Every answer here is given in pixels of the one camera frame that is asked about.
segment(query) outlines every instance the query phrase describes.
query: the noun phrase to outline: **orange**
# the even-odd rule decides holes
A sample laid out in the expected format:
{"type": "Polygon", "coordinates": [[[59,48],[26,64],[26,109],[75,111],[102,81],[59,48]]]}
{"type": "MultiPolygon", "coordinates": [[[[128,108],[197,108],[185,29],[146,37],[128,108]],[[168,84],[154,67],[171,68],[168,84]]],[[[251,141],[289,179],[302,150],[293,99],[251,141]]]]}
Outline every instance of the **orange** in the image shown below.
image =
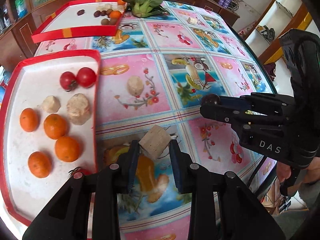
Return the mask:
{"type": "Polygon", "coordinates": [[[122,0],[118,0],[118,5],[125,5],[125,2],[124,1],[122,1],[122,0]]]}
{"type": "Polygon", "coordinates": [[[38,115],[32,108],[26,108],[20,114],[20,125],[26,132],[33,132],[39,125],[38,115]]]}
{"type": "Polygon", "coordinates": [[[62,136],[56,140],[54,151],[59,160],[71,163],[79,158],[80,146],[75,139],[69,136],[62,136]]]}
{"type": "Polygon", "coordinates": [[[121,16],[121,12],[120,11],[112,11],[110,14],[109,14],[109,18],[112,19],[112,18],[115,18],[115,19],[118,19],[120,16],[121,16]]]}
{"type": "Polygon", "coordinates": [[[51,139],[58,139],[67,133],[67,121],[58,114],[49,114],[43,123],[45,134],[51,139]]]}
{"type": "Polygon", "coordinates": [[[45,178],[50,174],[51,161],[43,152],[34,152],[28,158],[28,167],[37,178],[45,178]]]}

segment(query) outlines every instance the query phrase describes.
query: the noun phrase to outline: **person's hand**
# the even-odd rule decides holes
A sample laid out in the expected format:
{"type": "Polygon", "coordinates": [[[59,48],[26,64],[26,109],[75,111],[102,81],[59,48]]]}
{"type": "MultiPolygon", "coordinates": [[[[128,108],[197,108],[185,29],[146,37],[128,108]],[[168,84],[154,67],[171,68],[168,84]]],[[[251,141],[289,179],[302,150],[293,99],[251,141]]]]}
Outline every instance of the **person's hand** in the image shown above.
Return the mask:
{"type": "MultiPolygon", "coordinates": [[[[303,179],[303,183],[310,183],[320,179],[320,158],[314,157],[307,168],[308,172],[303,179]]],[[[280,182],[284,182],[291,176],[289,165],[277,162],[277,177],[280,182]]]]}

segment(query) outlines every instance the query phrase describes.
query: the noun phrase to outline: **floral tablecloth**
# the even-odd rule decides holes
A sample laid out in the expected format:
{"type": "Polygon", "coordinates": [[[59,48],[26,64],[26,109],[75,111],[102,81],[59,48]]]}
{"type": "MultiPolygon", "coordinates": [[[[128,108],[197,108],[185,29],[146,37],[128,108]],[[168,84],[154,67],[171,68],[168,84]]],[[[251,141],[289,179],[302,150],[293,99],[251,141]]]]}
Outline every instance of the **floral tablecloth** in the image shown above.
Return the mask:
{"type": "MultiPolygon", "coordinates": [[[[127,12],[115,37],[45,41],[36,56],[70,49],[101,53],[96,119],[100,168],[158,124],[177,138],[194,162],[217,173],[234,171],[246,181],[261,155],[239,146],[230,125],[201,117],[200,100],[209,93],[272,93],[271,87],[218,14],[176,2],[162,5],[169,15],[136,18],[127,12]],[[197,24],[189,24],[189,18],[197,24]],[[136,97],[126,87],[131,76],[144,83],[136,97]]],[[[252,190],[274,165],[267,159],[252,190]]],[[[186,240],[190,201],[191,195],[177,192],[168,149],[157,161],[141,156],[130,195],[118,196],[122,239],[186,240]]]]}

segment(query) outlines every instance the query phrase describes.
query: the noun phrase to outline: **green bottle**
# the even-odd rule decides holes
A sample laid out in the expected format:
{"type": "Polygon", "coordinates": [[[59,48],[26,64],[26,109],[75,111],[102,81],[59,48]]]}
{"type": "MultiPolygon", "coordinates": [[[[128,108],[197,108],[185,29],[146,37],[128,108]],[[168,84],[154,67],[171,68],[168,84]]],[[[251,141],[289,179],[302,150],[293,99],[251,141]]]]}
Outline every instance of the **green bottle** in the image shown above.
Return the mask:
{"type": "Polygon", "coordinates": [[[28,13],[25,0],[16,0],[15,4],[19,18],[22,18],[28,13]]]}

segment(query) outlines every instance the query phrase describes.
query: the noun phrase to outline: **yellow stripe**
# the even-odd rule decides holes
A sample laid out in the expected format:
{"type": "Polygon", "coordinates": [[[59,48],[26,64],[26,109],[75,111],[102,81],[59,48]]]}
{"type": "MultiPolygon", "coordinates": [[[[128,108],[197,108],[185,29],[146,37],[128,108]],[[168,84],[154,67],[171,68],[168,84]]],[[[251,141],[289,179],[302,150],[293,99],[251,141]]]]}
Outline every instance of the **yellow stripe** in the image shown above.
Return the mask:
{"type": "MultiPolygon", "coordinates": [[[[310,15],[310,13],[307,13],[306,17],[303,19],[303,21],[299,24],[298,28],[299,30],[303,30],[305,31],[308,26],[310,25],[312,21],[312,17],[310,15]]],[[[276,62],[278,61],[281,57],[283,56],[283,51],[282,48],[278,49],[277,52],[275,54],[273,54],[271,56],[270,59],[268,59],[264,64],[269,64],[271,62],[276,62]]]]}
{"type": "Polygon", "coordinates": [[[64,38],[72,37],[71,29],[70,28],[62,29],[62,35],[63,35],[64,38]]]}

